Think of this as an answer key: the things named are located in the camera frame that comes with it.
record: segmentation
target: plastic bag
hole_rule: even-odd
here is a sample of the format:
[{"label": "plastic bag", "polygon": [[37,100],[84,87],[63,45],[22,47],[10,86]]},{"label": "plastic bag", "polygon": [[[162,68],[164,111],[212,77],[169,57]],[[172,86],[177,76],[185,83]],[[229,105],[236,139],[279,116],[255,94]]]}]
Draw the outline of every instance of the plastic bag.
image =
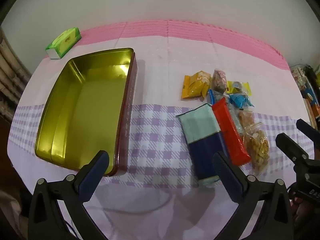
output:
[{"label": "plastic bag", "polygon": [[237,108],[244,108],[246,106],[253,106],[249,97],[246,94],[231,94],[230,102]]},{"label": "plastic bag", "polygon": [[239,81],[227,81],[227,94],[245,93],[251,96],[251,89],[249,83],[242,83]]},{"label": "plastic bag", "polygon": [[243,128],[254,124],[253,112],[247,110],[238,110],[239,122]]},{"label": "plastic bag", "polygon": [[229,103],[229,97],[226,96],[226,95],[223,95],[223,94],[221,94],[221,93],[219,93],[219,92],[217,92],[217,91],[213,91],[212,93],[213,93],[214,101],[215,101],[215,102],[218,102],[218,101],[220,101],[220,100],[223,99],[223,98],[226,99],[226,103],[227,103],[227,106],[228,106],[230,115],[231,115],[231,117],[232,117],[232,120],[233,120],[233,122],[235,123],[237,132],[238,132],[240,135],[242,135],[242,133],[243,133],[243,128],[242,128],[242,126],[241,126],[241,124],[240,124],[240,121],[239,121],[239,119],[238,119],[238,117],[237,117],[237,113],[236,113],[236,110],[235,110],[234,106],[233,106],[231,103]]},{"label": "plastic bag", "polygon": [[303,70],[300,67],[296,68],[292,71],[292,76],[298,85],[299,90],[303,90],[307,80]]},{"label": "plastic bag", "polygon": [[244,128],[244,146],[251,157],[252,167],[260,173],[268,164],[269,142],[259,122]]},{"label": "plastic bag", "polygon": [[227,89],[226,73],[222,70],[215,69],[212,75],[212,90],[223,94]]},{"label": "plastic bag", "polygon": [[209,73],[199,71],[193,76],[184,76],[181,98],[203,96],[205,98],[210,87],[211,76]]},{"label": "plastic bag", "polygon": [[250,156],[244,149],[242,140],[236,131],[235,124],[226,104],[226,99],[223,98],[212,105],[212,110],[223,133],[233,165],[241,166],[248,163]]}]

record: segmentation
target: yellow snack package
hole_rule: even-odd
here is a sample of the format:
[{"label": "yellow snack package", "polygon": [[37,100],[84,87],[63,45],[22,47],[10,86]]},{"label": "yellow snack package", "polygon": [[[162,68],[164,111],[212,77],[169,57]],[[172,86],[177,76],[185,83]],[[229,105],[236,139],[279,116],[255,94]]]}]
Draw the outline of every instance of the yellow snack package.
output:
[{"label": "yellow snack package", "polygon": [[227,94],[246,93],[251,96],[249,83],[241,83],[238,81],[227,81]]},{"label": "yellow snack package", "polygon": [[211,76],[209,73],[199,71],[193,76],[184,76],[181,98],[203,96],[205,98],[210,87]]}]

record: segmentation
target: green tissue box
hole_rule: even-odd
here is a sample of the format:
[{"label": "green tissue box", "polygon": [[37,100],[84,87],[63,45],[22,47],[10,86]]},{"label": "green tissue box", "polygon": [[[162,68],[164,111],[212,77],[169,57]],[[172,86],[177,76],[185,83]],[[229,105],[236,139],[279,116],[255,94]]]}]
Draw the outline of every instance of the green tissue box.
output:
[{"label": "green tissue box", "polygon": [[62,58],[80,39],[77,27],[65,30],[45,48],[45,51],[52,59]]}]

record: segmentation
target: box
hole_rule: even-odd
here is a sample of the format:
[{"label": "box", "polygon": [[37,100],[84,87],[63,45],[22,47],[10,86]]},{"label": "box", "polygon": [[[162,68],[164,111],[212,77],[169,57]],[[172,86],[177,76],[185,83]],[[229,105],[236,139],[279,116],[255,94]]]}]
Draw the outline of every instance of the box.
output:
[{"label": "box", "polygon": [[70,59],[45,104],[36,156],[78,171],[104,150],[110,160],[105,176],[124,174],[136,75],[130,48]]},{"label": "box", "polygon": [[45,51],[51,59],[62,58],[80,39],[77,27],[65,30],[45,48]]}]

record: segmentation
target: red snack package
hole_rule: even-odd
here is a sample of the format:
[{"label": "red snack package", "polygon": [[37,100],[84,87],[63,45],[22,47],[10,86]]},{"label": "red snack package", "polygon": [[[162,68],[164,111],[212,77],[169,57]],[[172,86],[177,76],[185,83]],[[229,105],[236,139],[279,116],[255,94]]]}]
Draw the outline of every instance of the red snack package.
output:
[{"label": "red snack package", "polygon": [[237,166],[248,163],[250,161],[250,156],[244,149],[241,138],[229,113],[226,98],[224,97],[213,104],[212,110],[222,131],[231,162]]}]

